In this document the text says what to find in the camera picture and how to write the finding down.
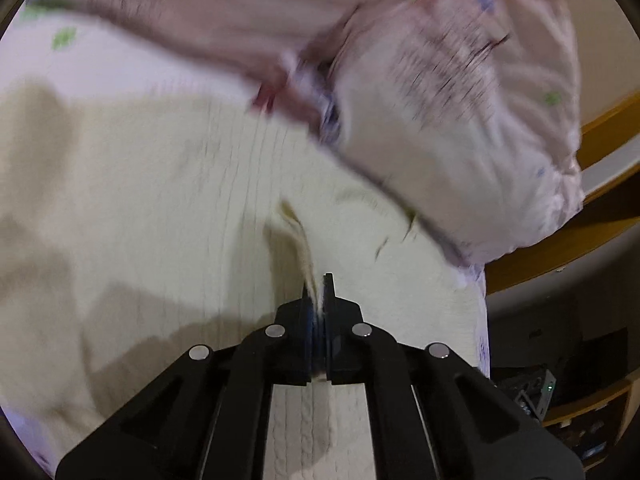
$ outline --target beige cloth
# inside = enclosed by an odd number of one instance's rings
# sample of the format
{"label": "beige cloth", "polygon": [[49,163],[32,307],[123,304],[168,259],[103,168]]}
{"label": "beige cloth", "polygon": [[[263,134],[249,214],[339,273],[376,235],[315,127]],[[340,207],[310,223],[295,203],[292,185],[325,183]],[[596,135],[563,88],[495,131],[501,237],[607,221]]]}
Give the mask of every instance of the beige cloth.
{"label": "beige cloth", "polygon": [[[57,457],[191,345],[237,344],[312,279],[414,346],[479,362],[481,283],[302,129],[206,99],[0,104],[0,404]],[[278,387],[265,478],[373,478],[363,388]]]}

